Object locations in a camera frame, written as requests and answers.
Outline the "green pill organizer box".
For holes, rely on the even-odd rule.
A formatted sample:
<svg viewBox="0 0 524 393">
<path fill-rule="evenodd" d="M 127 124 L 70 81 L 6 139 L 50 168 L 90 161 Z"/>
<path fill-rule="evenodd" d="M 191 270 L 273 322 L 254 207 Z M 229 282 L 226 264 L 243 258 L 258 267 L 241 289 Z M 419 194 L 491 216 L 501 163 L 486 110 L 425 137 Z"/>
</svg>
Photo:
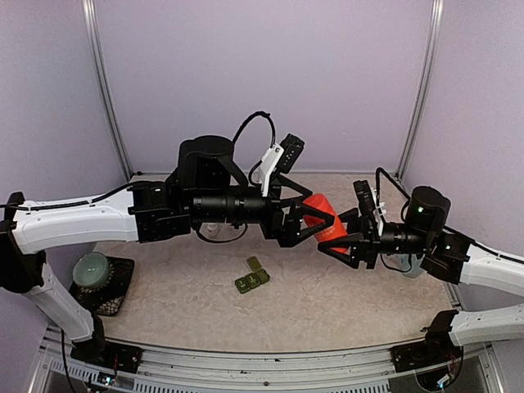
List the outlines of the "green pill organizer box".
<svg viewBox="0 0 524 393">
<path fill-rule="evenodd" d="M 245 276 L 237 278 L 234 281 L 236 289 L 241 294 L 245 294 L 270 281 L 269 274 L 263 268 L 262 264 L 256 256 L 248 257 L 246 259 L 246 263 L 251 271 Z"/>
</svg>

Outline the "small white bottle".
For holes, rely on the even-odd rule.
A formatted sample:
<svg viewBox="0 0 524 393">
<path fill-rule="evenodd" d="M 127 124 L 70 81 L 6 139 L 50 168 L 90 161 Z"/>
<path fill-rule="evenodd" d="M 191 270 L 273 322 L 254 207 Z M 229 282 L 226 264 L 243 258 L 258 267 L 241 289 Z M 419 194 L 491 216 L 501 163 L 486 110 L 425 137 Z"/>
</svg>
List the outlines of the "small white bottle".
<svg viewBox="0 0 524 393">
<path fill-rule="evenodd" d="M 217 223 L 208 223 L 206 225 L 207 233 L 209 238 L 216 238 L 219 233 L 220 227 Z"/>
</svg>

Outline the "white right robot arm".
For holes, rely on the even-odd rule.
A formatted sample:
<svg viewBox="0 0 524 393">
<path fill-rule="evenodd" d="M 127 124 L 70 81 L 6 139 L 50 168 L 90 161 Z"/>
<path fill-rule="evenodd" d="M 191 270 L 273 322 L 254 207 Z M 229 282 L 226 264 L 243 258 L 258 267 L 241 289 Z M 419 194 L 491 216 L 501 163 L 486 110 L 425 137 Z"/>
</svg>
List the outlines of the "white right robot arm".
<svg viewBox="0 0 524 393">
<path fill-rule="evenodd" d="M 418 186 L 408 200 L 403 222 L 380 223 L 374 214 L 378 199 L 367 182 L 356 181 L 357 209 L 347 212 L 354 232 L 318 244 L 318 250 L 353 269 L 373 266 L 379 255 L 414 255 L 420 267 L 443 282 L 490 287 L 515 296 L 523 294 L 523 259 L 505 255 L 467 237 L 445 223 L 450 200 L 429 186 Z M 450 347 L 521 339 L 523 306 L 467 312 L 440 312 L 419 345 L 419 357 L 434 364 Z"/>
</svg>

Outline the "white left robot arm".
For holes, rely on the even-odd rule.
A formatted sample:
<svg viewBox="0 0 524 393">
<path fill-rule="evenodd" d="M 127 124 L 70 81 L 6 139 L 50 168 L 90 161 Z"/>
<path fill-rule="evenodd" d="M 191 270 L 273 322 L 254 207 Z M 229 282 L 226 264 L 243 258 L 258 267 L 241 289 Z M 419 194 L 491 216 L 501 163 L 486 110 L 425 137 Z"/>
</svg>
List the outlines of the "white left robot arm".
<svg viewBox="0 0 524 393">
<path fill-rule="evenodd" d="M 287 174 L 304 143 L 288 135 L 260 163 L 251 185 L 233 160 L 234 143 L 206 135 L 184 141 L 178 165 L 163 181 L 136 181 L 100 196 L 29 201 L 10 195 L 1 222 L 1 285 L 29 297 L 97 364 L 114 357 L 102 323 L 80 305 L 47 265 L 46 250 L 92 242 L 161 242 L 202 224 L 260 226 L 264 237 L 293 247 L 335 222 L 306 204 L 310 191 Z"/>
</svg>

